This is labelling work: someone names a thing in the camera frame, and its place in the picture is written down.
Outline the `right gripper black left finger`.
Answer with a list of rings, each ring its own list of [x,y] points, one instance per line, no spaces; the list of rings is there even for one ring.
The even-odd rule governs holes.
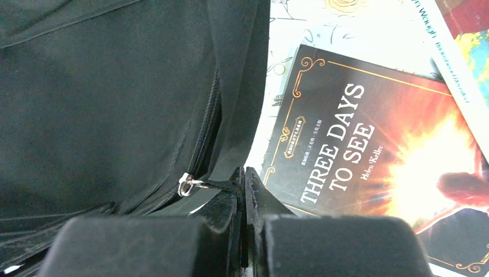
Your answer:
[[[39,276],[239,276],[245,171],[185,216],[82,216],[60,230]]]

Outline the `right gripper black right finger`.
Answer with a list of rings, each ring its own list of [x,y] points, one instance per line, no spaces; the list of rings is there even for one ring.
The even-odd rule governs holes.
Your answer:
[[[299,216],[244,177],[249,264],[254,276],[431,276],[410,227],[385,216]]]

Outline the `black student backpack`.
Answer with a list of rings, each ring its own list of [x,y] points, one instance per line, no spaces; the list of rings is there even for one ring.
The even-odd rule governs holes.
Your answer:
[[[78,215],[147,215],[245,163],[269,1],[2,1],[1,268]]]

